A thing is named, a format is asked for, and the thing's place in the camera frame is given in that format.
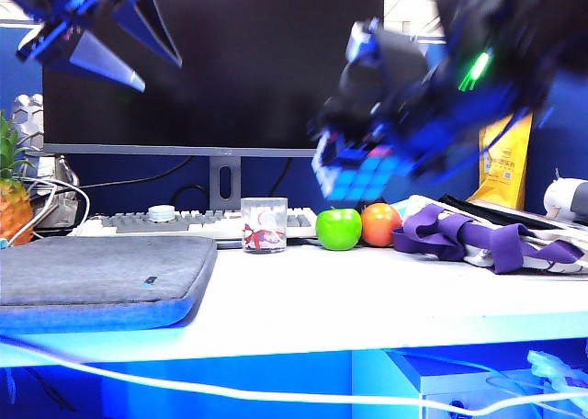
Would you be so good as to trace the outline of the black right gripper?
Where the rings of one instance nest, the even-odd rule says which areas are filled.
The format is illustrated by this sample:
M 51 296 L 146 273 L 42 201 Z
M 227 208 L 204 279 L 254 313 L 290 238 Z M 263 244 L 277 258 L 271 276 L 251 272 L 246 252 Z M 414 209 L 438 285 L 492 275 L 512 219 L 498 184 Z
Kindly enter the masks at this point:
M 311 120 L 311 139 L 326 131 L 352 142 L 382 142 L 398 158 L 397 174 L 433 180 L 457 163 L 460 144 L 496 120 L 523 116 L 527 90 L 512 49 L 493 37 L 447 40 L 446 54 L 428 65 L 417 41 L 396 37 L 380 43 L 385 94 L 362 103 L 329 97 Z

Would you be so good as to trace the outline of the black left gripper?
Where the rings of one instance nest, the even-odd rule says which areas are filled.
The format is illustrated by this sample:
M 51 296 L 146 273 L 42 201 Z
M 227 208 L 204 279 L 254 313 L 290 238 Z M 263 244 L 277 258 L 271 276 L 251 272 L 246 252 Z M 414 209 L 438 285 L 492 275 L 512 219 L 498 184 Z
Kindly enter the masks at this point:
M 182 58 L 171 38 L 156 0 L 11 0 L 32 20 L 40 23 L 36 33 L 22 39 L 16 56 L 22 62 L 44 61 L 46 50 L 67 41 L 73 28 L 93 30 L 103 17 L 116 20 L 142 45 L 177 67 Z M 143 92 L 143 79 L 90 31 L 85 31 L 69 63 Z

